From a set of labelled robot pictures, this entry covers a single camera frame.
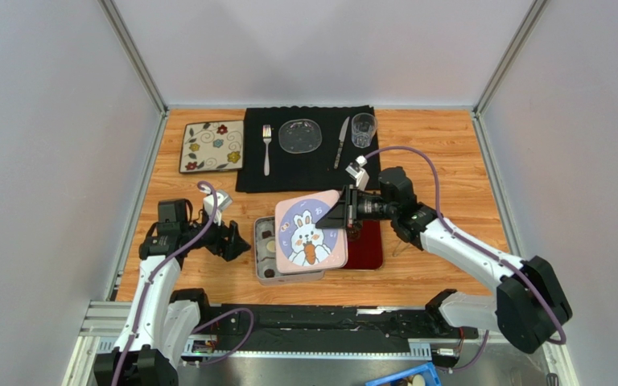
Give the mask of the white shell chocolate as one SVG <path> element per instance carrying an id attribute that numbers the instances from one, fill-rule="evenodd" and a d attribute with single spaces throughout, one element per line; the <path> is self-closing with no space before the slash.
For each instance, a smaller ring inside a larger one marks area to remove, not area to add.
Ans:
<path id="1" fill-rule="evenodd" d="M 269 240 L 266 244 L 266 248 L 270 253 L 275 253 L 275 241 L 274 240 Z"/>

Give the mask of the silver chocolate tin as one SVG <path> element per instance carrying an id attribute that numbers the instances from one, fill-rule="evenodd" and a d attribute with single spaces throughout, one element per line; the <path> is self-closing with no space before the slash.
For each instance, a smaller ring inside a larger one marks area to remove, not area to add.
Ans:
<path id="1" fill-rule="evenodd" d="M 263 238 L 262 233 L 264 231 L 272 231 L 273 235 L 269 238 Z M 254 222 L 253 226 L 254 236 L 254 263 L 256 278 L 262 285 L 286 285 L 292 283 L 318 281 L 323 279 L 324 271 L 316 271 L 310 273 L 293 273 L 283 274 L 277 269 L 276 250 L 275 253 L 270 253 L 266 244 L 269 240 L 275 241 L 274 230 L 274 217 L 267 216 L 258 218 Z M 275 271 L 275 277 L 264 277 L 264 271 L 266 269 L 273 269 Z"/>

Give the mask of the silver tin lid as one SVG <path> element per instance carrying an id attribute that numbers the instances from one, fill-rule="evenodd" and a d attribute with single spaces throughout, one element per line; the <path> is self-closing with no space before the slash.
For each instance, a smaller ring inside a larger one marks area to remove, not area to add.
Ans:
<path id="1" fill-rule="evenodd" d="M 274 230 L 276 264 L 280 273 L 312 273 L 346 265 L 346 231 L 340 227 L 317 227 L 339 198 L 338 191 L 328 190 L 276 204 Z"/>

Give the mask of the pink metal tongs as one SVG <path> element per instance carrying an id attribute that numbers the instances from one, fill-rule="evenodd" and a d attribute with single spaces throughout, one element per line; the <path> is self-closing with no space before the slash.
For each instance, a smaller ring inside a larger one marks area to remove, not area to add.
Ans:
<path id="1" fill-rule="evenodd" d="M 394 248 L 392 252 L 392 257 L 398 257 L 404 251 L 406 251 L 409 247 L 410 247 L 410 244 L 408 243 L 405 243 L 403 241 L 398 242 L 398 244 L 396 245 L 396 247 Z"/>

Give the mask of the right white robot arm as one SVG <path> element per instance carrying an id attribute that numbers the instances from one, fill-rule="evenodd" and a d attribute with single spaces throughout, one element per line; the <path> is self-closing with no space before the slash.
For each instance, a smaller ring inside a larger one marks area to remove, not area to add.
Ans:
<path id="1" fill-rule="evenodd" d="M 383 170 L 378 184 L 376 194 L 347 185 L 316 225 L 352 232 L 365 221 L 388 220 L 401 241 L 442 257 L 490 290 L 488 296 L 440 292 L 425 306 L 429 329 L 439 335 L 462 327 L 498 331 L 528 354 L 562 333 L 573 311 L 547 260 L 503 253 L 462 231 L 418 201 L 399 166 Z"/>

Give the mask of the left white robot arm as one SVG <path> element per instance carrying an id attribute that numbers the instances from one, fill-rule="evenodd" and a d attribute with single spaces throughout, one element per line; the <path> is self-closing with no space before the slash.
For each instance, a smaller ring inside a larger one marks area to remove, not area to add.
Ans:
<path id="1" fill-rule="evenodd" d="M 195 219 L 188 199 L 159 202 L 158 219 L 139 247 L 139 283 L 113 348 L 97 355 L 93 374 L 99 385 L 177 385 L 177 367 L 189 335 L 209 317 L 202 289 L 175 289 L 183 261 L 193 249 L 232 261 L 251 249 L 235 221 L 222 212 L 232 200 L 209 193 Z"/>

